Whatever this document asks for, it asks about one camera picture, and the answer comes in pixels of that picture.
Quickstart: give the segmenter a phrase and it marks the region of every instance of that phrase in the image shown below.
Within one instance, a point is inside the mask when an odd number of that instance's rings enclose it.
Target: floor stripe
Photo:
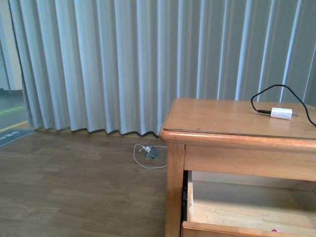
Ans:
[[[0,129],[0,132],[3,132],[5,130],[11,129],[11,128],[14,128],[14,127],[17,127],[17,126],[20,126],[20,125],[25,124],[25,123],[27,123],[27,121],[20,122],[20,123],[17,123],[15,125],[12,125],[12,126],[9,126],[9,127],[3,128],[3,129]]]
[[[19,111],[23,111],[25,110],[25,106],[24,105],[20,105],[20,106],[15,106],[12,108],[7,108],[4,110],[0,110],[0,116],[4,116],[4,115],[9,115],[15,112],[19,112]]]

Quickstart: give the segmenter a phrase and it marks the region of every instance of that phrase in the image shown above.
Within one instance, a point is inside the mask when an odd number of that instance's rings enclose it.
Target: hardwood floor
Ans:
[[[163,144],[37,131],[1,147],[0,236],[164,236],[166,169],[137,165],[136,143]]]

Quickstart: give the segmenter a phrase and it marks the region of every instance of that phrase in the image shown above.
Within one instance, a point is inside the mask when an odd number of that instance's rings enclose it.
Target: curtain fold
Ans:
[[[9,3],[35,127],[158,134],[176,97],[249,100],[275,83],[316,100],[313,0]]]

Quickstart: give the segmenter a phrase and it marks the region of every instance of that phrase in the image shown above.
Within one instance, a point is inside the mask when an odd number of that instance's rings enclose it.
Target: white charger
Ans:
[[[298,114],[293,113],[292,109],[284,109],[284,108],[271,109],[270,117],[272,118],[291,120],[292,116],[298,117]]]

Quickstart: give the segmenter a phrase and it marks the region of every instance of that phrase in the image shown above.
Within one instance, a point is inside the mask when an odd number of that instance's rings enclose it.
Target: wooden drawer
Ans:
[[[313,181],[189,171],[187,203],[183,237],[316,236]]]

